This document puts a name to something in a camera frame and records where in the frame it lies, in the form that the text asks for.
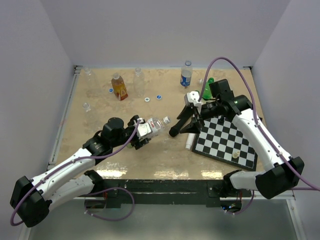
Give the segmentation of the clear crushed bottle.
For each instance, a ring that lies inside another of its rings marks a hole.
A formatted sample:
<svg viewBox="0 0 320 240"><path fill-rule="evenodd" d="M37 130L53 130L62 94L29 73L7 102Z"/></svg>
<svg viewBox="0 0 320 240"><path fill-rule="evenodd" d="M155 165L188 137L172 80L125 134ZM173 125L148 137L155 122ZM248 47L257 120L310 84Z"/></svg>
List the clear crushed bottle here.
<svg viewBox="0 0 320 240"><path fill-rule="evenodd" d="M84 115L86 118L86 122L90 125L98 125L99 116L94 107L92 107L88 102L83 103L82 105L84 110Z"/></svg>

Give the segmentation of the aluminium frame rail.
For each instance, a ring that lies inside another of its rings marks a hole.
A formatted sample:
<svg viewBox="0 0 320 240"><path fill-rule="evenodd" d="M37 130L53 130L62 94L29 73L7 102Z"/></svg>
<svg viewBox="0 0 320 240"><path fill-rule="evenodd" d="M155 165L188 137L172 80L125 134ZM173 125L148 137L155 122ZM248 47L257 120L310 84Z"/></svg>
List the aluminium frame rail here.
<svg viewBox="0 0 320 240"><path fill-rule="evenodd" d="M272 199L266 199L256 191L244 214L253 239L307 239L292 191L286 191Z"/></svg>

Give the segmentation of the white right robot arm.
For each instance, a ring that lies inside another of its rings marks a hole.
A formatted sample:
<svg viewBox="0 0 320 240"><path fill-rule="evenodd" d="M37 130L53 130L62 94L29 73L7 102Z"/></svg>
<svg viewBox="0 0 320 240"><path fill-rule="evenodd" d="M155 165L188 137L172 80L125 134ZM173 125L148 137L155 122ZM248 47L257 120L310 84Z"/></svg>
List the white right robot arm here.
<svg viewBox="0 0 320 240"><path fill-rule="evenodd" d="M253 147L262 162L263 171L235 170L223 177L222 192L233 197L240 190L258 191L266 199L296 187L299 175L304 169L300 157L292 157L284 150L264 126L258 115L254 113L252 102L245 96L234 96L227 79L209 85L212 102L202 103L196 91L185 94L185 107L179 114L181 119L191 116L190 123L179 132L199 134L205 120L214 117L225 117L230 121Z"/></svg>

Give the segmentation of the green plastic bottle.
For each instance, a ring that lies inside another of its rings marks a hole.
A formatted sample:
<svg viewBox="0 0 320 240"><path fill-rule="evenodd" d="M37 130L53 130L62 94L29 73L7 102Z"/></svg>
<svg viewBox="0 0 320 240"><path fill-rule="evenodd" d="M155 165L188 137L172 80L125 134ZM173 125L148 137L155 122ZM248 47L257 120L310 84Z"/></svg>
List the green plastic bottle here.
<svg viewBox="0 0 320 240"><path fill-rule="evenodd" d="M204 92L202 95L202 98L206 101L212 99L212 93L211 93L211 89L210 89L210 84L213 83L215 80L213 77L210 77L205 84L205 88L204 88Z"/></svg>

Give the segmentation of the green tea label bottle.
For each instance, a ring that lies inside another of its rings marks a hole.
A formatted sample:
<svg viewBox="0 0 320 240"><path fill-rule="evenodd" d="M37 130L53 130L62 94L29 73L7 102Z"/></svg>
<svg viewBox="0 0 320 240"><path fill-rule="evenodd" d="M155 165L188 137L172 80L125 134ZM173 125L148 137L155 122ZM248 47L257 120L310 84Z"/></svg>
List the green tea label bottle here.
<svg viewBox="0 0 320 240"><path fill-rule="evenodd" d="M157 137L159 134L161 134L165 130L166 126L169 123L171 123L171 119L169 116L165 116L163 118L151 117L145 121L149 123L152 130L150 140L154 137Z"/></svg>

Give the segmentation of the clear plastic bottle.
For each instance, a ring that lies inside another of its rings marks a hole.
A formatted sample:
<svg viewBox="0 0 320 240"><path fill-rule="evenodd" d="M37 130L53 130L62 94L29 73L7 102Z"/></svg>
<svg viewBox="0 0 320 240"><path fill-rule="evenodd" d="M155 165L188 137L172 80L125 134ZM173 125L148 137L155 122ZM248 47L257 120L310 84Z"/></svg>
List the clear plastic bottle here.
<svg viewBox="0 0 320 240"><path fill-rule="evenodd" d="M145 75L141 68L137 67L134 70L133 87L136 94L142 97L145 93Z"/></svg>

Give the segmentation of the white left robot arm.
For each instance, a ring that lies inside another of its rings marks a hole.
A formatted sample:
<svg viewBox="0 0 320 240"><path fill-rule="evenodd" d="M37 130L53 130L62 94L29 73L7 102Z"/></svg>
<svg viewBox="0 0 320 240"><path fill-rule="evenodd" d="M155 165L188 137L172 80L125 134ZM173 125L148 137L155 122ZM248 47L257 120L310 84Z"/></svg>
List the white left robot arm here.
<svg viewBox="0 0 320 240"><path fill-rule="evenodd" d="M59 205L78 196L99 196L103 179L91 168L110 158L127 145L139 149L149 142L154 131L148 120L135 115L127 127L121 118L112 117L72 156L52 169L27 178L20 177L10 199L11 226L32 228Z"/></svg>

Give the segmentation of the white microphone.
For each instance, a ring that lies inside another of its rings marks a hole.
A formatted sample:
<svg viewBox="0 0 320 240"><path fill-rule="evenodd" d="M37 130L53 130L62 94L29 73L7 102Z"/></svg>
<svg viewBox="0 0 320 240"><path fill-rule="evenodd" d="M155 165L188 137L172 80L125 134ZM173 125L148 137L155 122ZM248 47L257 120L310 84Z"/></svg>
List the white microphone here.
<svg viewBox="0 0 320 240"><path fill-rule="evenodd" d="M190 150L192 148L194 140L195 140L195 136L196 136L195 133L189 133L188 134L187 140L186 140L186 143L185 143L185 148L187 150Z"/></svg>

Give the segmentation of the clear bottle back left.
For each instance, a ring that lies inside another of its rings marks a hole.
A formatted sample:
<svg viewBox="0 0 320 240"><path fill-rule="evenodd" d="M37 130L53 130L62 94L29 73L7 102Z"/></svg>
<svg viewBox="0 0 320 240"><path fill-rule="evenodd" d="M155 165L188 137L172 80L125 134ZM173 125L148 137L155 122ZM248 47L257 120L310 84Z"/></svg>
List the clear bottle back left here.
<svg viewBox="0 0 320 240"><path fill-rule="evenodd" d="M94 71L89 67L85 67L83 71L84 71L85 82L87 83L88 88L91 91L98 93L101 90L101 88L100 88L98 78L94 73Z"/></svg>

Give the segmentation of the black white chessboard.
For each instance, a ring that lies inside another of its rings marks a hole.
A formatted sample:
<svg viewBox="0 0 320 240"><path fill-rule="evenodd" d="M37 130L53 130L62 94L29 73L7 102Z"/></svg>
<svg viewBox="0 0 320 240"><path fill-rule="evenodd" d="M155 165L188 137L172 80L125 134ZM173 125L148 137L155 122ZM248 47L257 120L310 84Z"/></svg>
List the black white chessboard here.
<svg viewBox="0 0 320 240"><path fill-rule="evenodd" d="M258 155L243 133L227 119L207 119L195 136L192 152L247 171L257 169ZM232 158L240 151L239 158Z"/></svg>

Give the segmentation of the blue label water bottle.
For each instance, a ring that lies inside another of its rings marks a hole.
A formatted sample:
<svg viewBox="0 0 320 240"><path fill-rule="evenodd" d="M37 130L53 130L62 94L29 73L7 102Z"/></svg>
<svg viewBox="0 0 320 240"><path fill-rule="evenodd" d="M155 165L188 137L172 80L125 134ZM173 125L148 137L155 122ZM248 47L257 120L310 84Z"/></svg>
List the blue label water bottle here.
<svg viewBox="0 0 320 240"><path fill-rule="evenodd" d="M193 67L192 62L190 60L186 60L184 63L184 66L181 67L181 73L180 73L180 84L187 88L191 84L193 74Z"/></svg>

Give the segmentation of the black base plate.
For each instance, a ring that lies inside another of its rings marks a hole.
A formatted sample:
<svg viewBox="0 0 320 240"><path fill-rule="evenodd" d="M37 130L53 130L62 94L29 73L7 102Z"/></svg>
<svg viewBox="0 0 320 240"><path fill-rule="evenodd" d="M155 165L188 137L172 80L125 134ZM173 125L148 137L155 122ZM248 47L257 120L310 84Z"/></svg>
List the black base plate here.
<svg viewBox="0 0 320 240"><path fill-rule="evenodd" d="M221 199L236 198L238 191L223 192L222 180L185 180L185 179L103 179L91 190L100 193L105 189L123 188L141 205L205 205L219 208Z"/></svg>

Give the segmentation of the cream chess piece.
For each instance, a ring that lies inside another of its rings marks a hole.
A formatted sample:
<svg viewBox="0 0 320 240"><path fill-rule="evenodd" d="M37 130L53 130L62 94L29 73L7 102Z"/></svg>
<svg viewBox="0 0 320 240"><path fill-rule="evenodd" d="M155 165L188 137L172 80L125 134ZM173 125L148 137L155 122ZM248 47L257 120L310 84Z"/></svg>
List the cream chess piece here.
<svg viewBox="0 0 320 240"><path fill-rule="evenodd" d="M232 158L233 158L233 159L239 158L239 157L240 157L240 153L241 153L240 150L237 150L237 151L233 152L233 153L232 153Z"/></svg>

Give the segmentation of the gold label drink bottle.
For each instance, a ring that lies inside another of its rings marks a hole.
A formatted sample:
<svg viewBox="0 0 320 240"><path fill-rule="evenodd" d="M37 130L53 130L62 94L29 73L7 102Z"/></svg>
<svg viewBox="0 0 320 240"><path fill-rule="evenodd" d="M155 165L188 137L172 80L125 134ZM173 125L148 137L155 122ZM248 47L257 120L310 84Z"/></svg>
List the gold label drink bottle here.
<svg viewBox="0 0 320 240"><path fill-rule="evenodd" d="M116 72L112 75L111 85L113 92L119 101L123 101L128 97L124 79L119 75L119 73Z"/></svg>

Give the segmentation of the black microphone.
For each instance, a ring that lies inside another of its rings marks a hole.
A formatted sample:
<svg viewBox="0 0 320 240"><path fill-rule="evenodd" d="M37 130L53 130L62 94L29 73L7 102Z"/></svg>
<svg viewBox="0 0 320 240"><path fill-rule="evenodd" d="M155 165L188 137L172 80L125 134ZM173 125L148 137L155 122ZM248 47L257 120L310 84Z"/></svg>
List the black microphone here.
<svg viewBox="0 0 320 240"><path fill-rule="evenodd" d="M182 129L182 127L186 124L186 122L188 121L188 119L192 116L191 113L184 113L184 114L180 114L177 119L178 122L172 126L169 130L169 135L174 138L176 137L179 133L180 130Z"/></svg>

